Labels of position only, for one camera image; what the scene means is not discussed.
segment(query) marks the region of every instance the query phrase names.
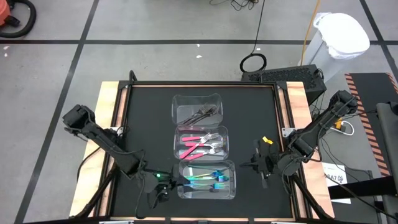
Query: white bin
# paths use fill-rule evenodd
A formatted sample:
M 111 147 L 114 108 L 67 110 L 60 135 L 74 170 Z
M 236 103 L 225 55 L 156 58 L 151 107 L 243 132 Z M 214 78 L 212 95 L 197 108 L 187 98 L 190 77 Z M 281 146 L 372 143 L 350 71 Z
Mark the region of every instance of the white bin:
M 347 14 L 319 13 L 313 26 L 318 30 L 304 53 L 303 65 L 322 69 L 325 82 L 370 46 L 365 30 Z

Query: workbench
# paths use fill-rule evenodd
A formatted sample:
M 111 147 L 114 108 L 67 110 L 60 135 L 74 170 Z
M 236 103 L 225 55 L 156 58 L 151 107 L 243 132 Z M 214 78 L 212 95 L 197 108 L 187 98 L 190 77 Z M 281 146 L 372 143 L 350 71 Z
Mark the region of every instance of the workbench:
M 95 108 L 96 123 L 103 128 L 111 126 L 119 127 L 123 123 L 123 116 L 126 107 L 126 96 L 127 88 L 123 88 L 122 83 L 119 82 L 103 82 L 99 91 L 98 101 Z M 207 85 L 206 87 L 217 87 L 218 85 Z M 134 88 L 145 88 L 146 85 L 134 85 Z M 170 88 L 170 87 L 191 87 L 191 88 L 202 88 L 203 85 L 183 85 L 181 83 L 164 83 L 162 85 L 152 85 L 156 88 Z M 304 128 L 311 122 L 311 116 L 307 99 L 305 96 L 305 90 L 301 82 L 285 82 L 284 88 L 275 89 L 278 94 L 278 103 L 280 104 L 281 121 L 282 124 L 278 123 L 278 129 L 283 127 L 290 127 L 293 123 L 294 128 Z M 85 157 L 93 152 L 97 148 L 97 145 L 88 141 L 85 149 Z M 314 159 L 319 159 L 318 152 L 315 151 L 313 155 Z M 86 161 L 85 165 L 81 168 L 80 177 L 76 186 L 75 196 L 73 198 L 72 207 L 70 210 L 70 216 L 76 215 L 80 212 L 83 207 L 90 200 L 92 195 L 97 190 L 101 179 L 106 175 L 106 171 L 110 170 L 113 160 L 111 157 L 106 158 L 104 151 L 100 150 L 89 160 Z M 330 216 L 334 217 L 333 207 L 330 201 L 328 187 L 326 185 L 326 179 L 324 176 L 323 166 L 320 162 L 309 161 L 302 165 L 302 175 L 305 179 L 307 189 L 311 192 L 315 200 L 322 206 L 324 211 Z M 112 183 L 105 190 L 99 206 L 91 213 L 90 216 L 96 214 L 99 216 L 111 215 L 109 211 L 109 204 L 112 202 Z M 297 216 L 302 218 L 313 217 L 316 218 L 315 212 L 308 208 L 308 204 L 304 201 L 301 192 L 298 187 L 295 187 L 296 191 L 291 199 L 289 208 L 291 217 L 147 217 L 146 220 L 164 221 L 169 219 L 171 221 L 195 221 L 195 220 L 208 220 L 208 221 L 227 221 L 227 222 L 248 222 L 254 220 L 255 222 L 270 222 L 270 221 L 281 221 L 289 222 L 294 221 Z M 135 220 L 135 217 L 129 216 L 116 216 L 115 219 L 128 219 Z

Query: black metal frame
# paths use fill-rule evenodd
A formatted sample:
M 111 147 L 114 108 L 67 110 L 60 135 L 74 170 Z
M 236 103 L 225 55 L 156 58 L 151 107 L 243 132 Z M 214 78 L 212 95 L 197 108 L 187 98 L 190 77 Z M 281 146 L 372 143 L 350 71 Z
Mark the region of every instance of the black metal frame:
M 278 122 L 280 124 L 281 127 L 284 127 L 284 121 L 283 121 L 283 116 L 282 116 L 282 108 L 280 105 L 280 98 L 279 98 L 279 92 L 278 92 L 278 85 L 276 84 L 276 82 L 267 82 L 267 83 L 256 83 L 256 82 L 207 82 L 207 81 L 203 81 L 203 82 L 193 82 L 193 81 L 166 81 L 166 82 L 157 82 L 157 81 L 137 81 L 137 80 L 133 80 L 132 81 L 120 81 L 119 82 L 119 86 L 118 86 L 118 93 L 116 95 L 116 103 L 114 106 L 114 111 L 113 111 L 113 116 L 112 116 L 112 122 L 111 125 L 114 126 L 116 124 L 116 119 L 119 113 L 119 106 L 120 106 L 120 99 L 121 99 L 121 94 L 122 94 L 122 90 L 124 88 L 127 88 L 127 93 L 126 93 L 126 100 L 125 100 L 125 105 L 124 105 L 124 111 L 123 111 L 123 115 L 122 115 L 122 126 L 127 124 L 127 118 L 126 118 L 126 114 L 128 112 L 129 109 L 129 99 L 131 97 L 132 94 L 132 88 L 134 88 L 134 85 L 235 85 L 235 86 L 247 86 L 247 85 L 251 85 L 251 86 L 271 86 L 274 90 L 274 97 L 275 97 L 275 102 L 276 102 L 276 112 L 278 115 Z M 288 114 L 288 119 L 289 119 L 289 124 L 290 127 L 293 128 L 294 127 L 294 121 L 293 121 L 293 116 L 292 116 L 292 112 L 291 112 L 291 108 L 290 108 L 290 101 L 289 101 L 289 96 L 287 94 L 286 90 L 284 91 L 284 101 L 286 104 L 286 109 L 287 109 L 287 114 Z M 108 171 L 108 166 L 109 166 L 109 154 L 105 155 L 104 158 L 104 163 L 103 163 L 103 167 L 102 167 L 102 171 L 101 171 L 101 180 L 100 183 L 102 183 L 104 177 L 106 176 L 106 173 Z M 305 184 L 305 178 L 304 178 L 304 173 L 303 173 L 303 169 L 302 169 L 302 165 L 299 169 L 299 177 L 300 180 Z M 112 204 L 113 204 L 113 200 L 114 200 L 114 188 L 116 185 L 116 180 L 117 178 L 119 178 L 119 176 L 117 175 L 116 178 L 111 182 L 111 187 L 109 190 L 109 197 L 108 197 L 108 202 L 107 202 L 107 207 L 106 207 L 106 215 L 109 216 L 112 210 Z M 300 217 L 300 211 L 299 211 L 299 203 L 297 201 L 297 193 L 295 190 L 295 185 L 292 184 L 293 181 L 289 180 L 289 185 L 290 185 L 290 190 L 292 192 L 292 205 L 293 205 L 293 210 L 292 210 L 292 215 L 294 216 L 293 218 L 299 219 Z M 102 198 L 101 200 L 98 201 L 97 206 L 95 207 L 95 214 L 94 216 L 98 216 L 99 212 L 100 212 L 100 208 L 101 208 L 101 202 L 102 202 Z M 310 206 L 308 204 L 308 202 L 306 200 L 304 200 L 304 204 L 305 204 L 305 210 L 307 213 L 307 217 L 312 218 L 312 213 L 311 213 L 311 209 Z

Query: gray floor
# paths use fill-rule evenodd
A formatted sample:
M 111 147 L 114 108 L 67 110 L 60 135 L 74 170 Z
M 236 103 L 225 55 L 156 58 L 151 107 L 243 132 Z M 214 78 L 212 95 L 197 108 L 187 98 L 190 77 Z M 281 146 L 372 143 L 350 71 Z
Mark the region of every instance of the gray floor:
M 75 56 L 90 9 L 97 0 L 32 0 L 38 16 L 32 32 L 21 44 L 0 44 L 0 222 L 13 223 L 47 130 L 61 89 Z M 397 40 L 398 15 L 395 0 L 366 1 L 384 40 Z M 261 40 L 303 40 L 314 0 L 266 1 Z M 15 15 L 26 19 L 27 8 L 17 5 Z M 229 3 L 211 6 L 207 0 L 99 0 L 87 40 L 252 40 L 255 38 L 261 4 L 249 11 L 235 11 Z M 322 1 L 319 12 L 344 12 L 356 18 L 371 40 L 378 40 L 358 0 Z M 53 40 L 35 44 L 24 40 Z M 65 44 L 62 40 L 75 40 Z M 239 80 L 240 60 L 251 44 L 101 44 L 84 45 L 61 114 L 79 103 L 94 108 L 104 80 L 125 80 L 133 69 L 140 80 Z M 268 58 L 267 68 L 297 64 L 302 46 L 258 45 Z M 389 45 L 398 59 L 398 46 Z M 245 65 L 254 70 L 259 61 Z M 323 107 L 336 90 L 347 90 L 344 73 L 392 72 L 380 45 L 327 82 Z M 352 118 L 355 135 L 338 133 L 326 137 L 340 160 L 357 169 L 371 170 L 379 177 L 376 161 L 359 118 Z M 67 218 L 76 187 L 76 170 L 85 143 L 69 135 L 58 121 L 37 186 L 24 221 Z

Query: vacuum cleaner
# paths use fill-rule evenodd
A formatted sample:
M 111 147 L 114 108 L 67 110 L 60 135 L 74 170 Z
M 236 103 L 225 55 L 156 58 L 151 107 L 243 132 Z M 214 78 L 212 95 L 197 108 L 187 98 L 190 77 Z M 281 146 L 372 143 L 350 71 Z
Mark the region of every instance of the vacuum cleaner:
M 27 5 L 30 9 L 29 20 L 26 23 L 26 26 L 22 28 L 20 31 L 7 33 L 1 32 L 1 29 L 4 26 L 12 26 L 19 27 L 20 21 L 11 15 L 11 11 L 14 9 L 15 3 L 23 3 Z M 36 8 L 35 6 L 28 0 L 0 0 L 0 37 L 5 38 L 17 38 L 22 37 L 23 35 L 28 34 L 35 24 L 36 21 Z

